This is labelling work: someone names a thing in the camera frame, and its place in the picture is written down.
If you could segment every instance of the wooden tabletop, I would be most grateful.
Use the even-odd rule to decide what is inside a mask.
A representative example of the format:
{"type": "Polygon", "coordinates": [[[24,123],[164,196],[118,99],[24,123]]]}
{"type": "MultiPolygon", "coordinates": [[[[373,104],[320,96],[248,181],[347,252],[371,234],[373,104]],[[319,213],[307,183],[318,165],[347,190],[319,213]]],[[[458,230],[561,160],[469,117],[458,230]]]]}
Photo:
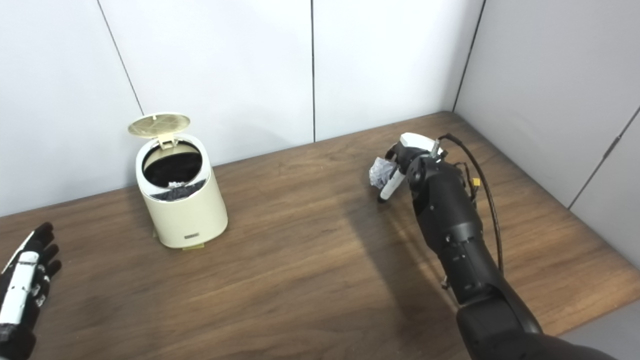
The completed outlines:
{"type": "MultiPolygon", "coordinates": [[[[375,157],[407,131],[452,132],[476,155],[506,277],[546,333],[640,298],[635,268],[459,117],[437,113],[216,167],[229,227],[203,249],[152,238],[137,188],[0,218],[5,259],[43,221],[61,247],[32,359],[468,359],[406,185],[385,205],[369,185],[375,157]]],[[[483,192],[479,211],[492,234],[483,192]]]]}

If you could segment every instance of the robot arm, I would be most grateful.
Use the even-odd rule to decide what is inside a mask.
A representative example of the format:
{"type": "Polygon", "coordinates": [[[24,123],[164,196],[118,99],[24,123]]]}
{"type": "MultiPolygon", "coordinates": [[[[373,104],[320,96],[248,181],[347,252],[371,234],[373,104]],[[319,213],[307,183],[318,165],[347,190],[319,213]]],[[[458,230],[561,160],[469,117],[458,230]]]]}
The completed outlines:
{"type": "Polygon", "coordinates": [[[0,360],[26,360],[36,343],[33,327],[49,296],[51,277],[61,268],[53,260],[58,246],[53,226],[31,232],[0,275],[0,360]]]}
{"type": "Polygon", "coordinates": [[[542,333],[534,315],[493,261],[484,244],[482,221],[465,190],[463,173],[444,161],[446,152],[439,149],[438,140],[403,134],[385,157],[390,160],[394,156],[396,170],[378,200],[386,201],[407,178],[420,230],[438,256],[447,285],[461,306],[456,320],[473,360],[612,360],[597,350],[542,333]],[[421,149],[408,147],[403,141],[411,138],[412,144],[417,144],[418,137],[423,138],[421,149]],[[393,181],[398,173],[402,179],[393,181]]]}

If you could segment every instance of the cable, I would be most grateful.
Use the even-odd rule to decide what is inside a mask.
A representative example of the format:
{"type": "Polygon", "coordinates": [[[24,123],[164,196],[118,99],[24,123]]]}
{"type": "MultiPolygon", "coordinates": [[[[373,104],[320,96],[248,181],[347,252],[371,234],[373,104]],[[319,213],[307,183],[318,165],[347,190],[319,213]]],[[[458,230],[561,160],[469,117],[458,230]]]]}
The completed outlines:
{"type": "Polygon", "coordinates": [[[491,218],[493,220],[493,230],[495,231],[495,245],[498,252],[498,269],[500,269],[500,272],[504,274],[504,261],[502,258],[502,238],[500,237],[500,225],[498,224],[498,214],[495,211],[495,204],[493,203],[493,195],[491,194],[491,190],[489,190],[489,183],[487,182],[486,177],[484,176],[484,173],[480,168],[480,164],[478,164],[478,162],[476,161],[476,158],[473,156],[471,151],[469,151],[469,149],[465,146],[465,144],[462,143],[462,141],[459,138],[456,138],[452,134],[447,133],[446,135],[442,135],[441,137],[438,138],[438,140],[442,140],[442,139],[447,139],[455,143],[465,152],[465,154],[467,154],[467,157],[469,158],[469,160],[471,160],[471,163],[476,168],[478,176],[480,177],[480,181],[482,181],[484,192],[486,192],[486,198],[489,201],[489,210],[491,211],[491,218]]]}
{"type": "Polygon", "coordinates": [[[460,165],[464,165],[465,166],[465,172],[467,173],[467,182],[469,183],[469,192],[471,193],[471,195],[469,196],[469,200],[471,200],[473,202],[474,199],[476,198],[476,192],[475,192],[476,187],[474,186],[474,183],[471,180],[471,172],[469,171],[469,166],[464,161],[459,161],[459,162],[453,164],[453,166],[455,166],[455,167],[458,167],[460,165]]]}

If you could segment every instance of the cream trash can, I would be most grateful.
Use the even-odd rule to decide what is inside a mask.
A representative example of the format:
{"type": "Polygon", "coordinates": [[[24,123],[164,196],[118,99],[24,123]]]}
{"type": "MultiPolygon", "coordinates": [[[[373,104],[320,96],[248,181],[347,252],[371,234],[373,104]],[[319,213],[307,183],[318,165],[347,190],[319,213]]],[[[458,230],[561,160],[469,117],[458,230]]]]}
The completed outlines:
{"type": "Polygon", "coordinates": [[[155,113],[129,126],[130,134],[152,139],[136,156],[136,180],[160,242],[172,248],[205,243],[228,223],[204,146],[175,134],[190,122],[179,113],[155,113]]]}

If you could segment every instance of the trash can lid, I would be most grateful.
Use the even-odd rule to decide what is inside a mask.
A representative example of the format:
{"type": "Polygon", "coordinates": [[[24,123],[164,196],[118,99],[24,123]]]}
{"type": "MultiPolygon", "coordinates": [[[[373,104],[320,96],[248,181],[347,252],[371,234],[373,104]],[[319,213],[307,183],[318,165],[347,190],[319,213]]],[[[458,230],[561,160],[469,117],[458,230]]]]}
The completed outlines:
{"type": "Polygon", "coordinates": [[[186,129],[191,121],[180,113],[145,115],[129,125],[129,133],[141,138],[158,138],[163,149],[176,144],[173,133],[186,129]]]}

